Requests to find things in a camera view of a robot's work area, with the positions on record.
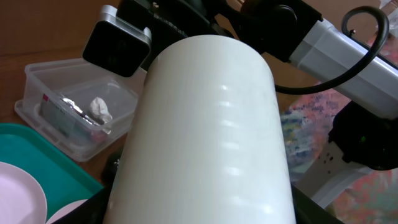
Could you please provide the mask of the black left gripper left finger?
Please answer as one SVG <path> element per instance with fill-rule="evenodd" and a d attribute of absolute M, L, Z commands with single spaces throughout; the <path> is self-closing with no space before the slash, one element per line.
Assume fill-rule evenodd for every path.
<path fill-rule="evenodd" d="M 105 187 L 68 215 L 53 222 L 56 224 L 102 224 L 108 205 L 111 187 Z"/>

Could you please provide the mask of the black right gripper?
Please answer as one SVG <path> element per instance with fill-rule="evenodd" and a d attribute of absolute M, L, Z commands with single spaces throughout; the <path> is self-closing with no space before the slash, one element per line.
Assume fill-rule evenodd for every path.
<path fill-rule="evenodd" d="M 232 37 L 216 22 L 217 14 L 217 8 L 204 0 L 122 0 L 116 13 L 130 25 L 151 32 L 150 54 L 143 67 L 149 67 L 161 51 L 184 38 L 208 34 Z"/>

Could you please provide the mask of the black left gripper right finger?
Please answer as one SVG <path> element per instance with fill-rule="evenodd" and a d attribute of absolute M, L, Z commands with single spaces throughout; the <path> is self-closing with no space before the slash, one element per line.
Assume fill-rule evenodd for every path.
<path fill-rule="evenodd" d="M 343 224 L 291 185 L 296 224 Z"/>

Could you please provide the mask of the grey bowl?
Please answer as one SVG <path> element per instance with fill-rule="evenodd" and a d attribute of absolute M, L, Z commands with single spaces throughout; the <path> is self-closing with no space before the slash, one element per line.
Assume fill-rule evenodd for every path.
<path fill-rule="evenodd" d="M 53 222 L 59 220 L 60 218 L 64 217 L 65 215 L 68 215 L 70 212 L 72 212 L 74 209 L 78 208 L 80 205 L 84 204 L 86 202 L 86 199 L 84 200 L 78 200 L 72 203 L 69 203 L 68 205 L 62 207 L 60 210 L 55 212 L 46 222 L 46 224 L 52 224 Z"/>

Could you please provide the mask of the large white round plate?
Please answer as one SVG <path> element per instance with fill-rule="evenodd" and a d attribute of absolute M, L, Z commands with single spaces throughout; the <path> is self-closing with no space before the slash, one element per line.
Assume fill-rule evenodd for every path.
<path fill-rule="evenodd" d="M 47 200 L 26 171 L 1 163 L 1 224 L 45 224 Z"/>

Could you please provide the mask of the white napkin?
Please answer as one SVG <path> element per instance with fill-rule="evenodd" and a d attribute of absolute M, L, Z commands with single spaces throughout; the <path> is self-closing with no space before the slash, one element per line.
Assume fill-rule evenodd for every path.
<path fill-rule="evenodd" d="M 94 118 L 102 121 L 103 124 L 113 119 L 112 115 L 109 113 L 106 102 L 102 98 L 96 97 L 90 103 L 89 111 Z"/>

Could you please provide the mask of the white cup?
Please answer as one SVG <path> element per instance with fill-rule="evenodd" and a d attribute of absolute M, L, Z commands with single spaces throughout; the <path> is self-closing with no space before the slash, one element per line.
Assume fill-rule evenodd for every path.
<path fill-rule="evenodd" d="M 248 45 L 180 40 L 150 66 L 105 223 L 295 223 L 274 79 Z"/>

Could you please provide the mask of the red foil snack wrapper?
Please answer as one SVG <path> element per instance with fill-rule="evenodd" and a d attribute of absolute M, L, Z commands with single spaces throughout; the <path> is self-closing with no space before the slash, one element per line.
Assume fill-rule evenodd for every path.
<path fill-rule="evenodd" d="M 65 102 L 76 114 L 78 114 L 82 119 L 84 119 L 87 123 L 93 126 L 100 126 L 94 119 L 90 118 L 83 110 L 75 104 L 75 102 L 65 96 L 61 96 L 60 99 Z"/>

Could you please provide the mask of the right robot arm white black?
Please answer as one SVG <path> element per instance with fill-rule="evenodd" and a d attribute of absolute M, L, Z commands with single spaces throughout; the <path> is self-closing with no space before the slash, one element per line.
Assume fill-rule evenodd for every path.
<path fill-rule="evenodd" d="M 351 98 L 301 190 L 325 207 L 373 170 L 391 170 L 397 67 L 377 55 L 389 34 L 378 8 L 372 47 L 351 39 L 302 1 L 287 1 L 296 28 L 239 40 L 200 30 L 168 44 L 146 77 L 110 203 L 164 208 L 252 210 L 275 215 L 293 204 L 277 93 L 336 88 Z"/>

